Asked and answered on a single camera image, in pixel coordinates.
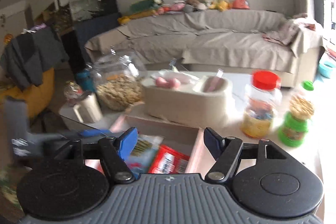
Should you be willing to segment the light blue snack packet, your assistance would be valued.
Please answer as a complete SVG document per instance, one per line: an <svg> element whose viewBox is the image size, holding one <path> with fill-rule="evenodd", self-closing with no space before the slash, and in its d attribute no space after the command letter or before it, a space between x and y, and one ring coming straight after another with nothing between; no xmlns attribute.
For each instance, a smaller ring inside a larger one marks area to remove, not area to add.
<svg viewBox="0 0 336 224"><path fill-rule="evenodd" d="M137 144L125 160L136 179L140 174L148 172L163 139L162 136L138 135Z"/></svg>

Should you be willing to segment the red snack packet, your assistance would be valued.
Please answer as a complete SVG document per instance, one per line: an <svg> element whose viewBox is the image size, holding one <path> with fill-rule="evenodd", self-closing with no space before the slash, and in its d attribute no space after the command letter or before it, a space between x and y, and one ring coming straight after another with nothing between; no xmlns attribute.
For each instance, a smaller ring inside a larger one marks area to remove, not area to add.
<svg viewBox="0 0 336 224"><path fill-rule="evenodd" d="M183 174L186 171L190 157L174 149L160 145L148 173L153 174Z"/></svg>

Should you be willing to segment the white mug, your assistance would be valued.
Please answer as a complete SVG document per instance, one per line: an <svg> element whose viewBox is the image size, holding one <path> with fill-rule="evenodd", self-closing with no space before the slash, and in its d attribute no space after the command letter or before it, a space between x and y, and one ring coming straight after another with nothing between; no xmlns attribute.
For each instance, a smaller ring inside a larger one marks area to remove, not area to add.
<svg viewBox="0 0 336 224"><path fill-rule="evenodd" d="M97 123L103 118L96 94L85 91L72 107L81 123Z"/></svg>

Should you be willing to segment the pink cardboard box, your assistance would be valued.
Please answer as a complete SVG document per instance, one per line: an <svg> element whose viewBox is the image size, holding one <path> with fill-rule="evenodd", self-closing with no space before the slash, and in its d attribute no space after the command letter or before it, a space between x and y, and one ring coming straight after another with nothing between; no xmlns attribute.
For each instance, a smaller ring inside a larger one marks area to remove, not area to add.
<svg viewBox="0 0 336 224"><path fill-rule="evenodd" d="M187 173L195 172L194 155L203 141L203 129L188 127L147 115L144 104L134 106L125 112L107 111L97 123L86 126L97 130L109 130L114 134L136 127L140 134L163 137L162 144L190 156Z"/></svg>

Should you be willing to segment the small glass jar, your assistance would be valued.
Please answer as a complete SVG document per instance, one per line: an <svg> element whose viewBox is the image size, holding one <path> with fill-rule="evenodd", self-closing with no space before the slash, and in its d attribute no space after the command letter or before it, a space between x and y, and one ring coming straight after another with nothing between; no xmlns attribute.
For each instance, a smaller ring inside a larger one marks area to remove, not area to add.
<svg viewBox="0 0 336 224"><path fill-rule="evenodd" d="M67 81L63 93L67 103L70 106L73 106L76 104L77 99L82 95L83 90L76 82Z"/></svg>

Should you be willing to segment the teal bottle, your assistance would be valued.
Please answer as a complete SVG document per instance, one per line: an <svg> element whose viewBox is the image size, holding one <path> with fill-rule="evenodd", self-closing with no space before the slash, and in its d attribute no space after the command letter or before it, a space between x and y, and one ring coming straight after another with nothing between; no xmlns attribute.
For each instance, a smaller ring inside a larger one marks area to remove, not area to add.
<svg viewBox="0 0 336 224"><path fill-rule="evenodd" d="M91 72L88 69L84 69L83 71L76 73L75 80L83 91L96 92Z"/></svg>

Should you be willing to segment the large glass cookie jar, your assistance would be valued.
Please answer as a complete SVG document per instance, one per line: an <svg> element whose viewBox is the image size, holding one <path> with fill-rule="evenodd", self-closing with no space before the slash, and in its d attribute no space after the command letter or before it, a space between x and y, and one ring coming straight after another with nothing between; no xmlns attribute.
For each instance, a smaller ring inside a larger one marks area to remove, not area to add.
<svg viewBox="0 0 336 224"><path fill-rule="evenodd" d="M91 72L96 95L113 111L142 101L141 81L147 70L134 51L115 51L99 57Z"/></svg>

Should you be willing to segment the red lid plastic jar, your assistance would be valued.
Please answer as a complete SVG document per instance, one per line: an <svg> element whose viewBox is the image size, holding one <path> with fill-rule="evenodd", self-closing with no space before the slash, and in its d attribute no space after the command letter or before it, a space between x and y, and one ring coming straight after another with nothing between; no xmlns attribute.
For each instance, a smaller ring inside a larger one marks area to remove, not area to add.
<svg viewBox="0 0 336 224"><path fill-rule="evenodd" d="M262 139L268 135L281 104L280 77L271 71L255 71L245 89L245 110L242 132L248 137Z"/></svg>

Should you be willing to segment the green candy dispenser jar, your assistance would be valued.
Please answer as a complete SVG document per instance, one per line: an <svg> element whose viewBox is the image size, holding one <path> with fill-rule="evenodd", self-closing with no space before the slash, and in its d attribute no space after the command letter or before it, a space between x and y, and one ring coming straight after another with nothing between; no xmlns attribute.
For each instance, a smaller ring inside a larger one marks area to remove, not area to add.
<svg viewBox="0 0 336 224"><path fill-rule="evenodd" d="M293 95L289 110L278 130L278 138L289 147L299 147L309 132L309 121L314 115L314 106L311 101L302 95Z"/></svg>

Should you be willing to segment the beige tissue box organizer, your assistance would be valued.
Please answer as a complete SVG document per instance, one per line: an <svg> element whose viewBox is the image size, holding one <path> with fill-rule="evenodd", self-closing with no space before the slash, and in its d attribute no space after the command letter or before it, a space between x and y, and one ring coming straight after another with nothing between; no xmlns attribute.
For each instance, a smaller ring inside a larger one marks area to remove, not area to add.
<svg viewBox="0 0 336 224"><path fill-rule="evenodd" d="M223 128L234 106L232 81L159 71L142 80L147 114L194 128Z"/></svg>

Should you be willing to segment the dark grey clothes pile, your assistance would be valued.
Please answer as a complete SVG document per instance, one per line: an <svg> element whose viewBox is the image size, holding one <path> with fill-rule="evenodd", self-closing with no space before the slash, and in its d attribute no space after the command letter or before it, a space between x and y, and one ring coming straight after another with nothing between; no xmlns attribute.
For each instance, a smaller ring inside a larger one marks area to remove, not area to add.
<svg viewBox="0 0 336 224"><path fill-rule="evenodd" d="M43 83L43 73L68 60L56 32L46 27L13 38L1 55L6 77L21 90Z"/></svg>

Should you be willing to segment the grey covered sofa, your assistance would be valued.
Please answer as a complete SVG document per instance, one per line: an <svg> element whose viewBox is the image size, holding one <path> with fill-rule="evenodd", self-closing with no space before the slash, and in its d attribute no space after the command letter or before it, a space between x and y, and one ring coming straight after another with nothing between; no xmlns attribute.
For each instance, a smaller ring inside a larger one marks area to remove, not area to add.
<svg viewBox="0 0 336 224"><path fill-rule="evenodd" d="M88 40L92 60L115 50L133 51L150 71L172 59L189 71L276 73L292 88L315 78L325 51L322 26L261 10L207 10L134 19Z"/></svg>

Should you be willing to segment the teal plastic basin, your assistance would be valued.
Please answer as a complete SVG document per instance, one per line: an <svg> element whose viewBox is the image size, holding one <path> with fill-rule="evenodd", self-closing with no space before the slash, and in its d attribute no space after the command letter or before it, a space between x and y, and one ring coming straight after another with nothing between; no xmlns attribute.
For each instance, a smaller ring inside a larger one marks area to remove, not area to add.
<svg viewBox="0 0 336 224"><path fill-rule="evenodd" d="M318 71L323 77L331 79L335 76L335 63L323 61L319 63Z"/></svg>

